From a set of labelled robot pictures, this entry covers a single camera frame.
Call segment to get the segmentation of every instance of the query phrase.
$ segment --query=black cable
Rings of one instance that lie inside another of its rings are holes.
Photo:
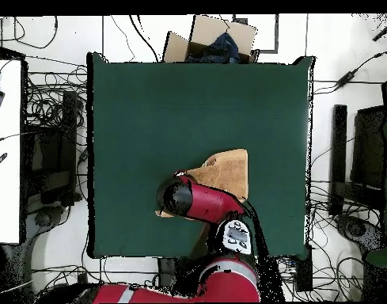
[[[2,65],[2,67],[0,68],[0,74],[2,73],[3,68],[4,68],[7,64],[9,64],[10,62],[12,62],[12,61],[14,61],[14,59],[9,60],[9,61],[7,61],[5,64]]]
[[[23,25],[19,22],[17,17],[14,17],[14,24],[13,24],[13,26],[14,26],[14,39],[18,43],[27,45],[27,46],[32,47],[32,48],[45,49],[46,47],[48,47],[52,43],[52,41],[55,39],[55,37],[57,35],[57,32],[58,32],[58,17],[54,16],[54,18],[55,18],[54,35],[52,36],[51,40],[46,45],[44,45],[43,47],[37,47],[36,45],[32,45],[32,44],[28,44],[28,43],[20,41],[23,37],[25,37],[25,29],[24,29]],[[17,36],[16,36],[16,22],[21,26],[21,29],[23,30],[23,35],[21,37],[19,37],[19,38],[17,38]]]
[[[336,84],[333,85],[333,86],[329,86],[329,87],[320,87],[319,89],[316,89],[316,90],[313,92],[313,94],[320,94],[320,93],[317,93],[317,92],[320,91],[321,89],[332,89],[332,88],[334,88],[334,87],[336,87]]]
[[[67,65],[74,65],[74,66],[76,66],[76,67],[86,67],[86,65],[83,65],[83,64],[74,64],[74,63],[59,61],[59,60],[57,60],[57,59],[48,59],[48,58],[45,58],[45,57],[39,57],[39,56],[28,56],[28,55],[26,55],[25,57],[27,57],[27,58],[29,58],[29,59],[44,59],[44,60],[52,61],[52,62],[67,64]]]
[[[104,264],[103,264],[103,272],[104,272],[104,274],[106,275],[106,278],[108,279],[108,281],[109,281],[110,283],[112,283],[112,281],[108,278],[108,273],[106,272],[106,262],[107,262],[107,260],[108,260],[108,258],[105,257],[105,259],[104,259]]]
[[[363,67],[366,63],[368,63],[371,59],[376,59],[378,57],[381,57],[383,55],[386,55],[387,54],[387,51],[383,51],[383,52],[378,52],[376,55],[373,55],[372,57],[370,57],[369,59],[367,59],[366,61],[364,61],[361,65],[359,65],[358,67],[356,67],[353,71],[348,71],[342,78],[340,78],[338,81],[336,81],[336,84],[333,85],[333,86],[330,86],[330,87],[324,87],[324,88],[320,88],[320,89],[331,89],[331,88],[335,88],[334,90],[332,91],[329,91],[329,92],[321,92],[321,93],[317,93],[318,90],[316,90],[314,94],[328,94],[328,93],[333,93],[335,91],[337,91],[338,89],[340,89],[341,87],[345,86],[348,82],[351,81],[351,79],[355,76],[355,74],[359,71],[359,69],[361,67]]]
[[[130,53],[133,54],[133,58],[130,59],[128,62],[131,62],[134,58],[135,58],[135,55],[134,55],[134,52],[131,50],[130,48],[130,45],[128,44],[128,38],[127,38],[127,35],[126,33],[117,25],[116,21],[114,20],[114,17],[112,15],[110,15],[110,17],[112,18],[114,24],[116,25],[116,27],[123,33],[123,35],[126,36],[126,43],[127,43],[127,46],[128,46],[128,50],[130,50]]]
[[[363,263],[363,261],[361,261],[360,259],[357,259],[356,257],[352,257],[352,256],[349,256],[349,257],[345,257],[343,258],[337,265],[336,265],[336,279],[338,281],[338,286],[340,287],[340,290],[341,290],[341,293],[342,295],[345,297],[345,299],[349,302],[352,302],[353,300],[348,298],[345,293],[343,292],[343,286],[342,286],[342,283],[341,283],[341,278],[340,278],[340,265],[346,261],[346,260],[354,260],[354,261],[358,261],[362,266],[365,266],[365,264]]]
[[[85,197],[83,191],[82,191],[82,186],[81,186],[81,178],[79,176],[79,173],[78,173],[78,169],[79,169],[79,164],[81,162],[79,162],[77,165],[76,165],[76,174],[78,175],[78,183],[79,183],[79,190],[81,190],[81,194],[82,194],[82,197],[84,200],[86,200],[86,202],[88,201],[88,199]]]
[[[345,141],[345,143],[349,143],[350,141],[352,141],[352,140],[354,140],[354,139],[355,139],[355,137],[350,138],[350,139],[348,139],[347,141]],[[313,167],[314,162],[315,162],[318,158],[320,158],[320,157],[323,156],[324,154],[328,153],[331,149],[332,149],[332,147],[330,147],[330,148],[329,148],[328,150],[326,150],[324,153],[322,153],[322,154],[318,155],[316,158],[314,158],[313,161],[311,162],[310,168]]]
[[[157,57],[157,54],[155,53],[155,50],[154,50],[154,49],[151,47],[151,45],[147,42],[147,40],[144,38],[144,36],[141,35],[141,33],[139,32],[139,30],[138,30],[137,27],[135,26],[135,23],[134,23],[134,21],[133,21],[132,16],[129,15],[129,17],[130,17],[130,21],[131,21],[131,23],[133,24],[133,27],[134,27],[135,31],[139,34],[139,36],[140,36],[140,37],[142,38],[142,40],[146,43],[146,45],[147,45],[148,47],[150,47],[151,51],[154,53],[155,60],[156,60],[157,63],[158,63],[158,57]]]

